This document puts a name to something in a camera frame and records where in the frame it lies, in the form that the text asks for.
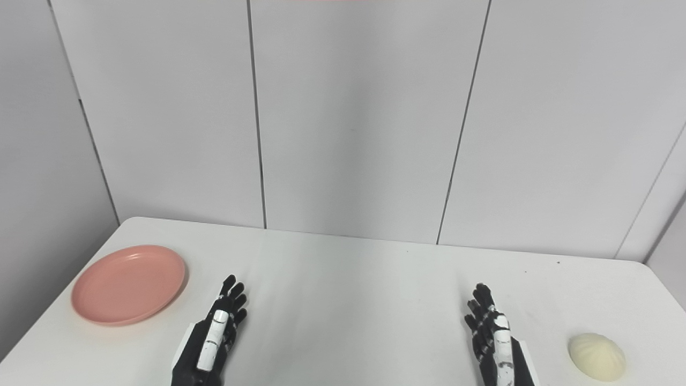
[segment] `white wall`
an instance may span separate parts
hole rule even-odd
[[[0,1],[0,360],[116,227],[47,2]]]
[[[252,2],[269,228],[436,242],[487,5]]]
[[[262,227],[246,2],[53,7],[120,219]]]
[[[686,189],[686,3],[493,2],[462,132],[487,0],[249,2],[259,125],[246,2],[54,3],[122,220],[642,260]]]
[[[684,14],[494,1],[440,242],[615,257],[686,122]]]
[[[648,266],[686,309],[686,206],[675,215]]]

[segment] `pink plate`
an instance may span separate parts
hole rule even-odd
[[[181,257],[159,245],[139,245],[110,253],[91,265],[71,291],[74,310],[89,321],[123,326],[151,317],[183,285]]]

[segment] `robotic arm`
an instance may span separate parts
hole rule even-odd
[[[221,386],[222,369],[248,312],[243,283],[229,276],[205,319],[196,323],[171,371],[171,386]]]
[[[479,283],[464,317],[485,386],[535,386],[519,342],[510,335],[505,314],[495,308],[490,289]]]

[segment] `panel seam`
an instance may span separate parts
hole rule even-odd
[[[462,134],[464,133],[464,123],[467,119],[467,112],[469,111],[469,102],[471,101],[472,90],[474,89],[474,80],[476,79],[476,71],[479,67],[479,59],[481,58],[481,49],[484,45],[484,36],[486,35],[486,24],[488,24],[488,15],[490,14],[490,5],[493,0],[488,0],[486,7],[486,16],[484,17],[484,26],[481,30],[481,37],[479,39],[479,48],[476,52],[476,60],[474,62],[474,71],[472,72],[471,83],[469,84],[469,92],[467,93],[467,101],[464,105],[464,115],[462,116],[462,125],[460,126],[460,135],[458,136],[458,145],[455,149],[455,158],[453,159],[453,167],[450,172],[450,179],[448,180],[448,192],[445,194],[445,203],[443,204],[443,213],[440,217],[440,225],[438,226],[438,237],[436,237],[436,244],[440,242],[440,235],[443,231],[443,222],[445,220],[445,212],[448,208],[448,200],[450,199],[450,191],[453,188],[453,178],[455,176],[455,166],[458,163],[458,155],[460,154],[460,146],[462,145]]]
[[[265,204],[264,194],[264,167],[262,163],[262,137],[259,127],[259,105],[257,102],[257,73],[255,71],[255,44],[252,38],[252,10],[250,0],[246,0],[248,7],[248,37],[250,39],[250,65],[252,67],[252,94],[255,99],[255,129],[257,132],[257,158],[259,159],[259,182],[262,193],[262,221],[264,229],[267,229],[267,205]]]
[[[650,197],[650,194],[652,193],[653,189],[655,188],[657,181],[660,179],[660,176],[662,175],[662,171],[665,169],[665,165],[667,165],[667,162],[670,160],[670,157],[672,156],[672,153],[674,152],[676,144],[679,142],[681,135],[684,133],[684,128],[686,128],[686,122],[683,124],[683,126],[681,126],[681,130],[679,131],[679,135],[676,136],[676,139],[674,140],[674,143],[672,144],[670,151],[667,153],[667,157],[665,157],[665,160],[662,162],[662,165],[660,166],[660,170],[658,170],[657,175],[652,180],[652,184],[650,185],[650,189],[648,189],[648,193],[646,194],[646,197],[643,198],[643,202],[641,203],[641,206],[639,206],[639,210],[638,210],[638,212],[636,212],[636,216],[634,216],[633,220],[631,221],[631,225],[629,225],[629,229],[627,229],[626,233],[624,234],[624,237],[622,238],[622,241],[619,243],[619,247],[617,248],[615,255],[612,257],[613,259],[616,259],[617,256],[619,255],[619,251],[622,250],[622,247],[624,246],[626,239],[629,237],[629,234],[631,233],[631,229],[633,229],[634,225],[636,224],[636,221],[638,220],[638,217],[641,215],[641,212],[643,211],[643,207],[646,206],[646,202],[648,202],[648,198]],[[660,238],[662,238],[662,235],[658,236],[657,241],[659,241]],[[653,248],[651,248],[651,250],[648,252],[648,254],[643,258],[644,262],[648,261],[648,259],[650,258],[650,255],[652,254],[653,249],[654,249],[654,246],[653,246]]]
[[[84,108],[83,101],[81,99],[81,94],[79,92],[78,85],[76,84],[76,78],[74,78],[74,71],[71,68],[71,62],[69,61],[69,57],[67,56],[67,48],[64,46],[64,39],[62,38],[62,32],[60,31],[59,25],[57,23],[57,16],[55,15],[55,10],[53,9],[52,3],[50,0],[47,0],[48,7],[50,8],[50,15],[52,16],[52,23],[55,27],[55,31],[57,32],[57,37],[58,40],[60,41],[60,48],[62,49],[62,55],[64,56],[64,60],[67,62],[67,69],[69,70],[69,76],[71,78],[71,84],[74,87],[74,91],[76,92],[76,98],[78,99],[79,102],[79,108],[81,109],[81,115],[84,118],[84,123],[86,124],[86,130],[88,131],[88,138],[91,140],[91,145],[93,147],[93,152],[95,153],[95,160],[97,161],[98,168],[100,169],[100,175],[102,176],[102,181],[105,184],[105,191],[107,192],[107,198],[110,201],[110,205],[112,206],[112,212],[115,215],[115,220],[117,221],[117,226],[121,225],[121,221],[119,220],[119,214],[117,213],[117,207],[115,206],[115,201],[112,198],[112,190],[110,189],[110,184],[107,181],[107,177],[105,176],[105,169],[102,167],[102,160],[100,159],[100,153],[97,150],[97,146],[95,145],[95,138],[93,137],[93,130],[91,130],[91,124],[88,122],[88,116],[86,115],[86,109]]]

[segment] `table surface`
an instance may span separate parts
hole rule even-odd
[[[225,385],[481,385],[462,320],[478,282],[527,342],[541,386],[607,385],[569,359],[581,332],[624,349],[615,385],[683,384],[686,313],[636,262],[132,218],[88,265],[140,244],[184,258],[178,298],[102,327],[74,313],[72,282],[0,363],[0,385],[169,385],[181,337],[230,273],[249,300]]]

